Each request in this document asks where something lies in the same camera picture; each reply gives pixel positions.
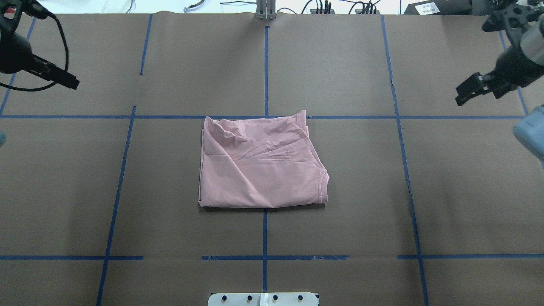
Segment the white label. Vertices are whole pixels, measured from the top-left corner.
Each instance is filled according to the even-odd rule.
[[[434,2],[416,5],[415,8],[420,15],[440,13],[440,10]]]

